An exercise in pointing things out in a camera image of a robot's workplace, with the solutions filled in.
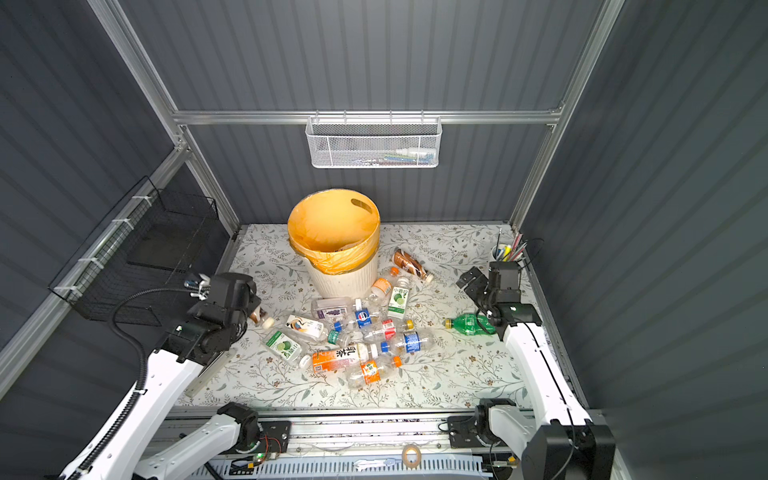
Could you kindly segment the green plastic bottle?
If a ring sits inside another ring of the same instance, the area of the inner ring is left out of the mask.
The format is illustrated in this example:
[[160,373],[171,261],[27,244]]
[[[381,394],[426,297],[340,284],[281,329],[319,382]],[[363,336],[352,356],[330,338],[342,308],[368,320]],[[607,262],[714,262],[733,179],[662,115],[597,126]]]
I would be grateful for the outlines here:
[[465,313],[455,318],[445,318],[446,329],[455,330],[465,336],[494,335],[495,327],[484,315]]

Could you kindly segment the white orange label bottle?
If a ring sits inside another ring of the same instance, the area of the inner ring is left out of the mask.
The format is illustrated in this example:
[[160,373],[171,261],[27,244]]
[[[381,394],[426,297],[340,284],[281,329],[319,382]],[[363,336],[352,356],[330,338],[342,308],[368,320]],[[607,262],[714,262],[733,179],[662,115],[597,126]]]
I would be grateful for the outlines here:
[[290,315],[285,326],[294,334],[310,343],[324,343],[328,338],[328,328],[322,321],[303,316]]

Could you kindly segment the blue label clear water bottle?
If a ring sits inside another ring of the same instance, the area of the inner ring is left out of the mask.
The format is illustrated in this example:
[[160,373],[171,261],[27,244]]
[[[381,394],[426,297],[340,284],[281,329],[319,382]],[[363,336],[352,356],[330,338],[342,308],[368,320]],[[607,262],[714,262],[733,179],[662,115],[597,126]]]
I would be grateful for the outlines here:
[[382,353],[402,356],[426,352],[433,348],[435,343],[435,335],[431,330],[409,330],[380,342],[379,347]]

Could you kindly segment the brown coffee bottle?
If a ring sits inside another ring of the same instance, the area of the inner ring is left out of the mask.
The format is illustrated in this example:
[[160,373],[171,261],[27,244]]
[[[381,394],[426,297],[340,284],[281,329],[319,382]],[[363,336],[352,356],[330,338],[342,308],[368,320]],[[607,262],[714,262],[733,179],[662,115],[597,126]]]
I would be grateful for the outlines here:
[[402,271],[405,271],[420,281],[429,284],[434,280],[434,275],[430,273],[417,259],[409,253],[397,248],[393,253],[394,265]]

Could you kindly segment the orange milk tea bottle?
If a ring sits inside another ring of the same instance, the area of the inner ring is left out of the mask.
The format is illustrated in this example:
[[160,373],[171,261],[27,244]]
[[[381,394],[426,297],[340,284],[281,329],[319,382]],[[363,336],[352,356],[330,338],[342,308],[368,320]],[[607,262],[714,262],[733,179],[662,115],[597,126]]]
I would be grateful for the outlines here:
[[346,347],[304,355],[299,366],[312,373],[334,372],[376,359],[381,351],[375,344],[353,343]]

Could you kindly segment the orange label small bottle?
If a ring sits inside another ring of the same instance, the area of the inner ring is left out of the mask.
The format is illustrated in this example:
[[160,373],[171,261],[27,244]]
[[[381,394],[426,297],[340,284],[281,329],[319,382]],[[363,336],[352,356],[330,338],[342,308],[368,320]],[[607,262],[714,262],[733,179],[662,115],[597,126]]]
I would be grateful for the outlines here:
[[347,385],[359,389],[381,382],[393,376],[401,366],[399,356],[389,355],[357,363],[346,370]]

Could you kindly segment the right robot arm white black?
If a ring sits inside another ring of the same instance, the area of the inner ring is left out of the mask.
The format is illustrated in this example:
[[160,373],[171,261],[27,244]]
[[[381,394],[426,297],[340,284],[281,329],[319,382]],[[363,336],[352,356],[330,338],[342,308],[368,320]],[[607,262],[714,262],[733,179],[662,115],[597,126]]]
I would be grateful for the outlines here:
[[570,389],[546,342],[535,306],[522,302],[520,268],[493,261],[473,267],[456,282],[517,362],[532,405],[526,415],[512,400],[484,399],[470,432],[494,448],[503,444],[516,459],[513,479],[609,479],[616,442],[610,428],[595,423]]

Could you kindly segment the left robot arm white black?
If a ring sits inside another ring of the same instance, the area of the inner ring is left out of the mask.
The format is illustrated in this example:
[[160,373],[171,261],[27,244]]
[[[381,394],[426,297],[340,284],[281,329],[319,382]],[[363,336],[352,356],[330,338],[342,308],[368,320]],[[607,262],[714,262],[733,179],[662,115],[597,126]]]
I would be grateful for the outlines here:
[[257,412],[230,402],[173,445],[143,456],[180,395],[242,338],[261,304],[253,278],[241,273],[202,275],[181,291],[196,302],[152,350],[117,323],[120,311],[144,294],[137,292],[114,308],[108,326],[137,354],[137,380],[60,478],[185,479],[224,452],[252,455],[258,449]]

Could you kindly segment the white bin with yellow bag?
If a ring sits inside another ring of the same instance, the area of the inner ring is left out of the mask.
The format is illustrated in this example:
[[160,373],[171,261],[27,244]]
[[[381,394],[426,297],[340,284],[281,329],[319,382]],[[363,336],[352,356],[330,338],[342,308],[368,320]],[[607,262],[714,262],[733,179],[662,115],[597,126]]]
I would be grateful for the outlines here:
[[311,282],[324,298],[360,298],[378,278],[381,217],[366,195],[329,189],[302,199],[287,229]]

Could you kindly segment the white pen holder cup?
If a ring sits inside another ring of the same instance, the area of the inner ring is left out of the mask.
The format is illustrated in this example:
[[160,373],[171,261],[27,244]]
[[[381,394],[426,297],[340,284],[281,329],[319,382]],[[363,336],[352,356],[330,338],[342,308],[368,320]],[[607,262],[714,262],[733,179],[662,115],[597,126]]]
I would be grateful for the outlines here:
[[496,262],[517,262],[522,258],[527,244],[528,241],[521,233],[500,228],[491,245],[490,258]]

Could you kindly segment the green lime label bottle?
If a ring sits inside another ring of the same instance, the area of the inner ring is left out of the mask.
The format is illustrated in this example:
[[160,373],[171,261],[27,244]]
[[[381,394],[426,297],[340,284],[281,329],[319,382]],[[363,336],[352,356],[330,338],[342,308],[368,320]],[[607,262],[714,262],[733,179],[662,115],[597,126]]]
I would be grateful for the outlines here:
[[399,276],[393,283],[387,311],[390,318],[402,319],[410,299],[412,282],[406,276]]

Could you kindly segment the red label yellow cap bottle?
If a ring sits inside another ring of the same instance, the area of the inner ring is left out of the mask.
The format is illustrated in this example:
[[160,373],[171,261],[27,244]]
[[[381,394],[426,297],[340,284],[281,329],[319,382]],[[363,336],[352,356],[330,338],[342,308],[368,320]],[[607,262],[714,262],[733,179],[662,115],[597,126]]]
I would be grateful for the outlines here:
[[393,338],[398,333],[403,333],[415,328],[415,323],[410,319],[385,318],[372,322],[361,329],[363,341],[366,343],[378,343]]

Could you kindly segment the white spray bottle in basket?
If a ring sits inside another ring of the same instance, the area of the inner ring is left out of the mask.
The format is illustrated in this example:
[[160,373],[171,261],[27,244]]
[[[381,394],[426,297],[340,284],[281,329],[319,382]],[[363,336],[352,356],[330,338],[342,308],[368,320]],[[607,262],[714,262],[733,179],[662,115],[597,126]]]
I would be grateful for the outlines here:
[[396,149],[394,156],[403,161],[423,164],[434,160],[437,156],[437,150],[435,148],[408,147]]

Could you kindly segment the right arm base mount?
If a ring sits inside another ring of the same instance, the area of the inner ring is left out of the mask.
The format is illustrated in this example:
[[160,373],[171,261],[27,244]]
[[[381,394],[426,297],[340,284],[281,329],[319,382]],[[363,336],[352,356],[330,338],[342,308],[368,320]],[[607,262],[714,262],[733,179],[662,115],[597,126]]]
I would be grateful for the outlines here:
[[488,448],[489,442],[480,436],[473,415],[452,415],[438,423],[438,430],[448,436],[452,449]]

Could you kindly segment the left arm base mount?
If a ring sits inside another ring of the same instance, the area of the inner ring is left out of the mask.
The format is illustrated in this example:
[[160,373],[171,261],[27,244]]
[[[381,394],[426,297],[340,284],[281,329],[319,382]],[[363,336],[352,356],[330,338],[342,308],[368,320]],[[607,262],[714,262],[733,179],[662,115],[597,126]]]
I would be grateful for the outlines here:
[[291,429],[290,421],[260,422],[258,428],[252,428],[232,451],[244,455],[279,456],[287,452]]

